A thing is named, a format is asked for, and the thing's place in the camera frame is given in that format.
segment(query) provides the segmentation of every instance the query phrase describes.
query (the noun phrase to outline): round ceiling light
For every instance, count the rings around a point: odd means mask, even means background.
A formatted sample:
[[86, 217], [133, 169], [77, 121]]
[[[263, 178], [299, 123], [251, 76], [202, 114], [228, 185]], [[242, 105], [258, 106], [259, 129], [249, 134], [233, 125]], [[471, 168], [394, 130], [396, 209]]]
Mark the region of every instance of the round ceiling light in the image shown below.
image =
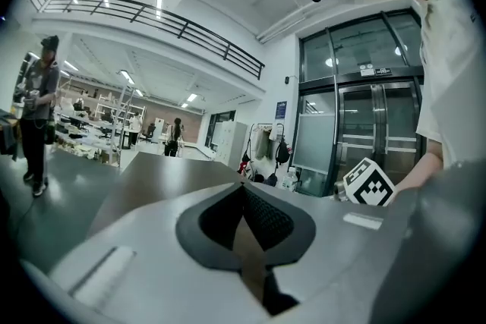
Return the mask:
[[[336, 64], [339, 65], [339, 59], [336, 58]], [[329, 68], [332, 68], [333, 67], [333, 59], [332, 58], [328, 58], [326, 60], [326, 65], [329, 67]]]
[[[407, 45], [404, 45], [404, 46], [405, 46], [405, 51], [407, 52], [409, 50], [409, 48], [407, 47]], [[400, 48], [398, 46], [395, 49], [395, 54], [396, 55], [402, 55], [402, 51], [400, 50]]]

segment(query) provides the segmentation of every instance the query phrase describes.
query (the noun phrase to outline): balcony railing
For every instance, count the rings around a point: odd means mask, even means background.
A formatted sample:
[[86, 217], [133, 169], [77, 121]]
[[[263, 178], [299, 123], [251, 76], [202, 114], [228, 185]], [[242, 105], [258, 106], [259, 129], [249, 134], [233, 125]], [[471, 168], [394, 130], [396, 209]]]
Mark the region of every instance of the balcony railing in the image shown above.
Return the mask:
[[260, 79], [265, 65], [234, 43], [180, 15], [135, 0], [31, 0], [38, 12], [100, 14], [144, 24], [184, 39]]

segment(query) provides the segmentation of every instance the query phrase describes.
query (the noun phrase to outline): floor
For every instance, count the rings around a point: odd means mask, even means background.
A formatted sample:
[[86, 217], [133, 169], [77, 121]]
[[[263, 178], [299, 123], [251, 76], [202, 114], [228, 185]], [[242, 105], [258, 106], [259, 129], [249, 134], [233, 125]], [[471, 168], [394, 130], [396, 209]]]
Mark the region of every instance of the floor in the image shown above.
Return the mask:
[[[49, 187], [39, 198], [22, 181], [27, 161], [0, 156], [0, 188], [9, 205], [8, 233], [20, 257], [48, 272], [69, 250], [82, 242], [104, 199], [120, 174], [139, 152], [156, 154], [155, 143], [139, 142], [121, 152], [120, 169], [71, 155], [48, 151]], [[199, 150], [186, 147], [183, 157], [208, 160]]]
[[[121, 151], [121, 161], [120, 161], [120, 169], [124, 171], [128, 165], [130, 165], [131, 161], [139, 152], [149, 153], [149, 154], [157, 154], [157, 144], [156, 143], [147, 143], [147, 142], [140, 142], [138, 141], [135, 147], [131, 147], [130, 150], [122, 150]], [[201, 151], [195, 149], [194, 147], [184, 147], [182, 149], [182, 158], [187, 159], [197, 159], [201, 161], [209, 161]]]

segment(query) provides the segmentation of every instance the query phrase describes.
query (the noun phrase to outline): black pants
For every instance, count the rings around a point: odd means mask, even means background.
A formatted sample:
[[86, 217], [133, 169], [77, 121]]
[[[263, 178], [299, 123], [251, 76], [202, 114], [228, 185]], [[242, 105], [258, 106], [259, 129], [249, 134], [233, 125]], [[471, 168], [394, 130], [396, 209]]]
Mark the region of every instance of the black pants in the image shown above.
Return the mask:
[[138, 133], [130, 133], [128, 135], [128, 146], [134, 145], [137, 143]]
[[46, 126], [45, 119], [21, 119], [22, 148], [35, 182], [42, 182], [44, 175]]
[[170, 140], [166, 144], [166, 148], [164, 150], [164, 155], [166, 157], [175, 157], [177, 155], [177, 141], [175, 140]]

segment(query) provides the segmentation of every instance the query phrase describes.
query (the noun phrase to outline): sign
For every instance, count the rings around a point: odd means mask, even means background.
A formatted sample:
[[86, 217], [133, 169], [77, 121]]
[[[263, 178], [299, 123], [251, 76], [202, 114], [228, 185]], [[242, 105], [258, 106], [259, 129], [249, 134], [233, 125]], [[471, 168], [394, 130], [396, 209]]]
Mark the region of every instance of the sign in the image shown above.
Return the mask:
[[275, 119], [285, 119], [287, 111], [287, 102], [278, 102], [276, 104]]
[[381, 68], [381, 69], [366, 69], [361, 71], [362, 77], [369, 77], [369, 76], [391, 76], [392, 70], [390, 68]]

